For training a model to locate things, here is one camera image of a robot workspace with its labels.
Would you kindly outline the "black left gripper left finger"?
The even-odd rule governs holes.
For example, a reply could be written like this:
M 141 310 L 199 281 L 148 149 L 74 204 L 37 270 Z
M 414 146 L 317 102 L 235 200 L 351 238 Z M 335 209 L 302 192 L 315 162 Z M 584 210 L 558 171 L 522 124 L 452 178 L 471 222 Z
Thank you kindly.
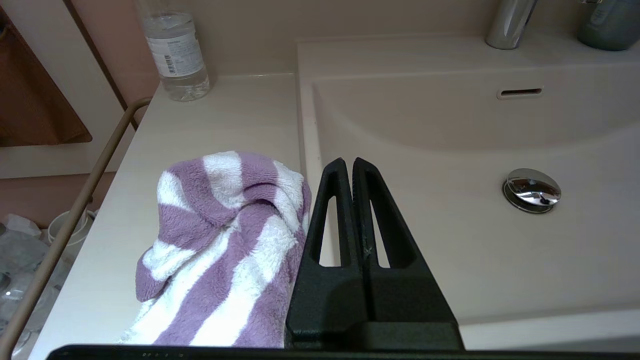
M 341 264 L 320 264 L 331 198 L 336 200 Z M 285 321 L 286 349 L 346 349 L 347 332 L 368 319 L 361 246 L 345 160 L 322 171 Z

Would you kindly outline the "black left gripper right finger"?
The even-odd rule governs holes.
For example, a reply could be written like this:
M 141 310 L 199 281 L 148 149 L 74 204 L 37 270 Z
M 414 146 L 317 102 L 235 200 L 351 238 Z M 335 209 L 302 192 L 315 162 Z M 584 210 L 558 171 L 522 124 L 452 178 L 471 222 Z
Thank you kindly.
M 352 193 L 370 318 L 457 324 L 381 172 L 361 157 L 353 163 Z

